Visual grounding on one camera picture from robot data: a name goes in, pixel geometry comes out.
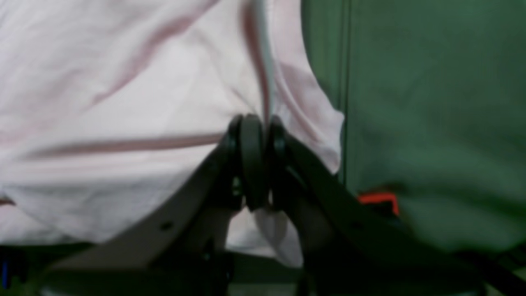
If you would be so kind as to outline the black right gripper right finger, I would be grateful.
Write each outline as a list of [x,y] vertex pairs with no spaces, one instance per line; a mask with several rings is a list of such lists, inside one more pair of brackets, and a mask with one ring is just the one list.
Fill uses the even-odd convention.
[[274,116],[271,191],[313,288],[483,288],[479,273],[367,209]]

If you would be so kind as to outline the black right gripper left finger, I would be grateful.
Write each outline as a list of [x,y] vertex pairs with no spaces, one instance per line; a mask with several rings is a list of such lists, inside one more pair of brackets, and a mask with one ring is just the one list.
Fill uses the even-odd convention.
[[53,266],[54,272],[139,271],[164,255],[184,260],[222,251],[234,213],[265,205],[263,129],[236,116],[184,185],[142,221],[107,243]]

